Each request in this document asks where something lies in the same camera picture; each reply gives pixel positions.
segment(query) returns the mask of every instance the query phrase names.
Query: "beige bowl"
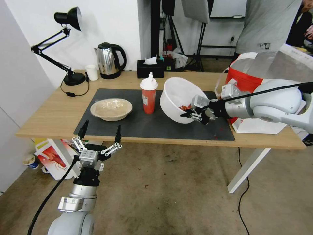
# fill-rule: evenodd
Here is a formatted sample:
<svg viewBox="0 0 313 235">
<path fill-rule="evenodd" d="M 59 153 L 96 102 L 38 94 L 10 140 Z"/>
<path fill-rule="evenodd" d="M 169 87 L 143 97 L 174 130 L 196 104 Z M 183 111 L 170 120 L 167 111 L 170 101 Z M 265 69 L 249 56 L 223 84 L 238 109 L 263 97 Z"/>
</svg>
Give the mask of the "beige bowl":
<svg viewBox="0 0 313 235">
<path fill-rule="evenodd" d="M 124 119 L 132 109 L 133 105 L 128 100 L 113 98 L 94 103 L 90 112 L 105 121 L 118 121 Z"/>
</svg>

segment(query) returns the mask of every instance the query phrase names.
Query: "red drink cup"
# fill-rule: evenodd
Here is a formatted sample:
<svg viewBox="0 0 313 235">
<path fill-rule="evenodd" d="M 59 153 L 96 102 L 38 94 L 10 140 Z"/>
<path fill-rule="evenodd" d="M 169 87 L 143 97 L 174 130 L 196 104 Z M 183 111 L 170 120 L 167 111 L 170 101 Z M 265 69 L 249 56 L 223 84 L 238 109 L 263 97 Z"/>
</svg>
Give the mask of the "red drink cup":
<svg viewBox="0 0 313 235">
<path fill-rule="evenodd" d="M 141 81 L 140 88 L 142 89 L 144 112 L 151 114 L 154 112 L 157 92 L 157 81 L 152 77 L 152 73 L 149 74 L 148 78 Z"/>
</svg>

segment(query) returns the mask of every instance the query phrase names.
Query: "white mug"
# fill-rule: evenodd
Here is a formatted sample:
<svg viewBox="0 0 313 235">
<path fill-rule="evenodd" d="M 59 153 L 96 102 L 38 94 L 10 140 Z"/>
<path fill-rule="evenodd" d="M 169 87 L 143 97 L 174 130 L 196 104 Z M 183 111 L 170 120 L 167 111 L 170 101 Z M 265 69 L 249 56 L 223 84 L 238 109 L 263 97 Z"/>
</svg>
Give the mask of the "white mug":
<svg viewBox="0 0 313 235">
<path fill-rule="evenodd" d="M 86 72 L 90 81 L 98 80 L 98 71 L 95 65 L 87 65 Z"/>
</svg>

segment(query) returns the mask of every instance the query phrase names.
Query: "kettle handle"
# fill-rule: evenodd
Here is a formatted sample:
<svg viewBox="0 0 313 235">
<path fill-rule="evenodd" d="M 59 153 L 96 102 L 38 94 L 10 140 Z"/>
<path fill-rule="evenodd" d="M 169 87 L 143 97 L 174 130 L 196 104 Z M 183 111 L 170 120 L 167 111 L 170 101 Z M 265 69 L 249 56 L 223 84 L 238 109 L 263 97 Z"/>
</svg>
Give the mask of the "kettle handle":
<svg viewBox="0 0 313 235">
<path fill-rule="evenodd" d="M 115 51 L 120 51 L 123 57 L 123 64 L 120 66 L 120 71 L 123 70 L 126 66 L 126 54 L 125 51 L 123 50 L 122 47 L 120 47 L 119 45 L 116 44 L 111 44 L 110 45 Z"/>
</svg>

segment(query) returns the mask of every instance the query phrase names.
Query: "gray shirt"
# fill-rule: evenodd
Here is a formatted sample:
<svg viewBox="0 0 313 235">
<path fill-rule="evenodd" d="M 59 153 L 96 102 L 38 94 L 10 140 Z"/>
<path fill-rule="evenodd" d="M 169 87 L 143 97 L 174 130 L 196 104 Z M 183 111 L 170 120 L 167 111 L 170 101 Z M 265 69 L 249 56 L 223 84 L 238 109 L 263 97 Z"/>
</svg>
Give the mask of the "gray shirt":
<svg viewBox="0 0 313 235">
<path fill-rule="evenodd" d="M 302 0 L 248 0 L 236 53 L 278 51 L 286 42 Z"/>
</svg>

